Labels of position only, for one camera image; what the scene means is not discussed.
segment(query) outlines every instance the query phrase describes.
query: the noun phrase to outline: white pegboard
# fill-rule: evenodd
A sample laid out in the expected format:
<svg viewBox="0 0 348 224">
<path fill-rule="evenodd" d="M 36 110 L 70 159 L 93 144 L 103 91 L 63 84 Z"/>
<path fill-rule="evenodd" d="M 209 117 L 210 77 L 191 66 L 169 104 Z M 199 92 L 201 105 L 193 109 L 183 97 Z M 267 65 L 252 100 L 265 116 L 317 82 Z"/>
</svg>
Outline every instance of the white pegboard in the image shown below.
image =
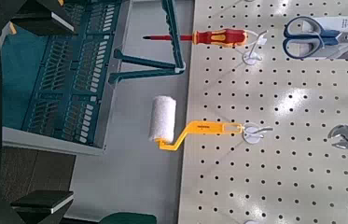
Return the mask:
<svg viewBox="0 0 348 224">
<path fill-rule="evenodd" d="M 193 46 L 188 122 L 251 121 L 274 131 L 257 145 L 240 135 L 188 136 L 179 223 L 348 224 L 348 150 L 327 140 L 348 124 L 348 61 L 289 59 L 283 30 L 300 15 L 348 15 L 348 1 L 196 0 L 195 30 L 269 32 L 253 66 L 234 49 Z"/>
</svg>

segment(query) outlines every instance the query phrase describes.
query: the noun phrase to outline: blue scissor handle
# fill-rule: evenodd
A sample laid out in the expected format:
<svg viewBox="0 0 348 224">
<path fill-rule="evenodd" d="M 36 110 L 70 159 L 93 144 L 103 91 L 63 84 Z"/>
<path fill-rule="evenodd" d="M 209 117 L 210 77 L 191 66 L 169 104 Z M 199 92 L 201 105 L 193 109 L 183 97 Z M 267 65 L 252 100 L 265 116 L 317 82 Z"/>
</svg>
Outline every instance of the blue scissor handle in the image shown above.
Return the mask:
<svg viewBox="0 0 348 224">
<path fill-rule="evenodd" d="M 312 27 L 312 33 L 292 33 L 290 31 L 293 22 L 295 21 L 307 21 Z M 310 17 L 297 17 L 291 20 L 285 27 L 284 36 L 286 40 L 284 41 L 284 52 L 293 59 L 304 59 L 311 57 L 323 46 L 338 45 L 339 41 L 337 36 L 340 34 L 340 31 L 336 30 L 325 30 L 319 22 Z M 309 46 L 310 50 L 303 55 L 293 55 L 288 50 L 290 44 L 302 44 Z"/>
<path fill-rule="evenodd" d="M 292 33 L 290 28 L 295 21 L 307 21 L 313 27 L 313 33 Z M 284 36 L 286 38 L 315 38 L 320 35 L 322 38 L 336 38 L 341 32 L 336 30 L 325 30 L 319 22 L 311 17 L 297 17 L 291 20 L 285 27 Z"/>
<path fill-rule="evenodd" d="M 292 43 L 303 44 L 303 45 L 308 44 L 310 47 L 310 50 L 308 50 L 308 52 L 306 52 L 303 55 L 294 55 L 288 50 L 289 45 Z M 318 37 L 307 38 L 307 39 L 289 39 L 288 38 L 284 40 L 284 52 L 287 54 L 287 56 L 289 56 L 292 59 L 305 59 L 305 58 L 311 57 L 318 50 L 320 50 L 322 46 L 323 46 L 322 42 Z"/>
</svg>

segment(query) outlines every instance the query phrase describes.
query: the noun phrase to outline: yellow roller handle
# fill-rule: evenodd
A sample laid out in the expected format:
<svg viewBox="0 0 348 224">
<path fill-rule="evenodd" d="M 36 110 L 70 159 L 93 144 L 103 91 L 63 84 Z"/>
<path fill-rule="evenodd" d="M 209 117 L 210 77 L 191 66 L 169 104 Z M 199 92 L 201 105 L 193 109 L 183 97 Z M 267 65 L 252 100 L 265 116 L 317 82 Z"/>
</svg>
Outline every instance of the yellow roller handle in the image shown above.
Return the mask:
<svg viewBox="0 0 348 224">
<path fill-rule="evenodd" d="M 166 141 L 162 138 L 156 139 L 160 149 L 177 151 L 177 149 L 182 144 L 188 133 L 195 134 L 227 134 L 227 133 L 242 133 L 244 126 L 239 123 L 223 123 L 223 122 L 213 122 L 213 121 L 198 121 L 194 120 L 188 124 L 188 126 L 179 135 L 178 139 L 174 145 L 166 144 Z"/>
</svg>

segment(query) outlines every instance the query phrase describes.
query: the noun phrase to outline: white roller cover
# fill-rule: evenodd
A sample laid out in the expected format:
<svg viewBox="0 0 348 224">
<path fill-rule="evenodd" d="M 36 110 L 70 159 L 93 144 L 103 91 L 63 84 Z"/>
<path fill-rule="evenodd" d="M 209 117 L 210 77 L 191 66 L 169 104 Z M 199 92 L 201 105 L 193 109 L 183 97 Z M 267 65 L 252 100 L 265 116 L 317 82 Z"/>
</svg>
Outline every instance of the white roller cover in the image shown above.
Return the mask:
<svg viewBox="0 0 348 224">
<path fill-rule="evenodd" d="M 176 100 L 169 96 L 157 96 L 151 112 L 149 140 L 163 138 L 167 143 L 174 140 L 174 115 Z"/>
</svg>

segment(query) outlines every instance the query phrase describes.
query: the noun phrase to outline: paint roller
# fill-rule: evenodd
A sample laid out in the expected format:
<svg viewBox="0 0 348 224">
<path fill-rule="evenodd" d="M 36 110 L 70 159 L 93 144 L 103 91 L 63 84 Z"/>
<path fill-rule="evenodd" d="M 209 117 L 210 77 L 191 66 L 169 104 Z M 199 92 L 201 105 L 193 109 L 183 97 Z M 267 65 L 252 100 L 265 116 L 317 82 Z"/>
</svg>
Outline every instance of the paint roller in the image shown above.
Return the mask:
<svg viewBox="0 0 348 224">
<path fill-rule="evenodd" d="M 193 120 L 174 141 L 174 118 L 176 100 L 169 96 L 157 96 L 153 101 L 150 121 L 150 141 L 155 141 L 160 149 L 176 151 L 189 133 L 229 134 L 242 133 L 244 126 L 239 123 Z"/>
</svg>

